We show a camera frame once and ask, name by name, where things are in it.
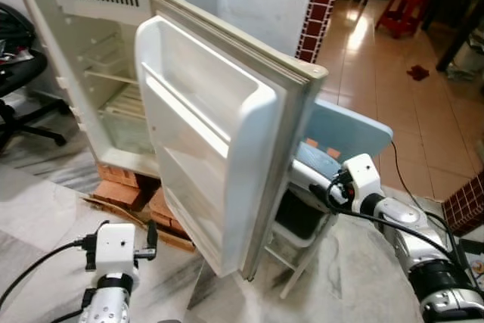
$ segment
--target stool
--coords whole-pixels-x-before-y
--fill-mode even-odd
[[[391,11],[391,7],[396,0],[390,0],[385,11],[381,14],[375,29],[382,24],[388,28],[393,38],[400,38],[402,33],[410,32],[412,35],[417,31],[419,22],[424,16],[425,7],[428,0],[400,0],[396,10]],[[415,8],[420,7],[417,17],[412,17]]]

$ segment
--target white refrigerator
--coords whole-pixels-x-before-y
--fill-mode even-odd
[[[187,0],[24,1],[95,158],[160,177],[216,274],[252,278],[327,71]]]

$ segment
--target tiled floor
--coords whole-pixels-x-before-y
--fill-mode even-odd
[[[425,32],[393,39],[374,24],[386,1],[356,7],[338,1],[317,63],[330,75],[320,98],[387,124],[394,131],[399,167],[410,190],[444,200],[482,162],[474,150],[484,128],[484,104],[458,96],[459,85],[437,73]],[[430,76],[418,82],[406,71],[420,64]],[[402,189],[391,147],[377,158],[382,183]]]

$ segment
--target light blue chair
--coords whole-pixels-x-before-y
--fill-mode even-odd
[[[313,147],[305,142],[301,142],[293,163],[290,190],[295,188],[295,191],[299,191],[298,197],[301,197],[301,200],[312,207],[316,207],[315,199],[307,191],[307,179],[304,178],[304,173],[301,170],[309,167],[323,175],[326,180],[323,181],[325,183],[321,184],[326,188],[338,169],[340,169],[342,162],[363,153],[370,154],[372,157],[377,156],[390,144],[392,137],[393,131],[382,123],[344,107],[317,100],[303,139],[304,141],[311,139],[312,144],[317,146]],[[334,156],[338,154],[337,158],[332,158],[327,154],[329,148],[333,149],[332,154]],[[315,255],[327,230],[336,223],[336,220],[337,216],[335,215],[324,215],[314,234],[305,240],[295,235],[286,226],[275,221],[273,225],[275,234],[281,235],[298,248],[304,248],[297,263],[293,263],[287,261],[281,254],[272,249],[270,245],[266,247],[266,250],[271,255],[294,270],[294,273],[281,291],[281,299],[284,299],[289,294],[290,289],[295,285],[297,279],[299,279]]]

